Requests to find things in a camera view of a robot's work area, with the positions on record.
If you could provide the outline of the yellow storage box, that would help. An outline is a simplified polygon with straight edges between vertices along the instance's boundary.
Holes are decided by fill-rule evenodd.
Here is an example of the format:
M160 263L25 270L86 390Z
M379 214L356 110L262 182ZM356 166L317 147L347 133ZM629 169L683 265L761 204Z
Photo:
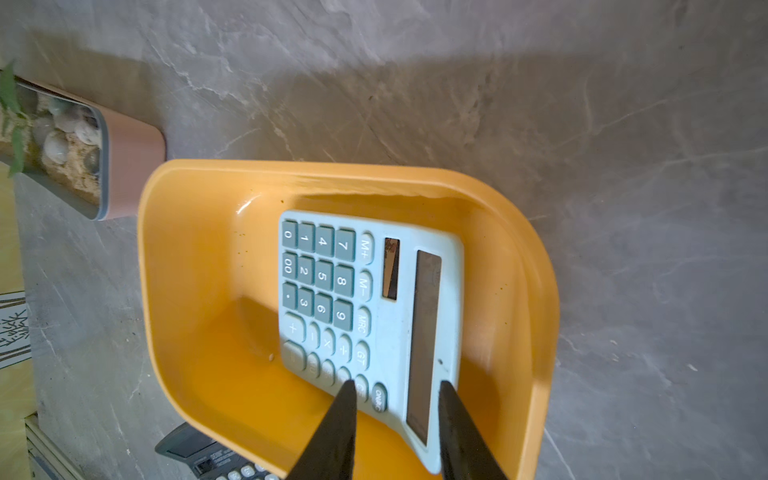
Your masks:
M279 476L331 405L284 368L278 230L288 209L459 236L465 303L458 394L505 475L535 476L559 298L541 239L501 193L436 168L173 160L142 194L138 247L149 352L174 408Z

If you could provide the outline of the teal calculator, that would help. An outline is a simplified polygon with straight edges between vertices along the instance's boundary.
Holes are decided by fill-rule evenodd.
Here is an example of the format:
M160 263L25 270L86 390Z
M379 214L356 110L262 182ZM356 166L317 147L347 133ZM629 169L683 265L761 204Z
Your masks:
M278 222L284 366L329 393L353 381L358 408L441 470L438 397L459 379L464 251L413 224L285 211Z

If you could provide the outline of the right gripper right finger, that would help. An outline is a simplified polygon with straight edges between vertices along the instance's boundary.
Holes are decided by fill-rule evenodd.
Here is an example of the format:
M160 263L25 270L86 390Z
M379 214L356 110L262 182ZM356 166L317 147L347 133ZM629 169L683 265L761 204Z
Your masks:
M507 480L455 387L448 381L440 384L438 415L444 479Z

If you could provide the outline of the black calculator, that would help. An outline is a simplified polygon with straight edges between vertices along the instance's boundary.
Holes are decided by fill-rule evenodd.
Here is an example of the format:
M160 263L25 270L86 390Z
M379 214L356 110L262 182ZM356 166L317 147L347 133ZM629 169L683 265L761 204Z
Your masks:
M161 439L155 446L155 452L185 464L196 479L279 479L278 475L188 423L181 424Z

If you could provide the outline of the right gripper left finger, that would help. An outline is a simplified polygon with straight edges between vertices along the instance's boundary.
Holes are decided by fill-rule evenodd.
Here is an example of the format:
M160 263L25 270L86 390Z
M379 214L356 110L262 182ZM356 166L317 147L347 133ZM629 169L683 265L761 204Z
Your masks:
M356 430L357 392L347 380L286 479L352 479Z

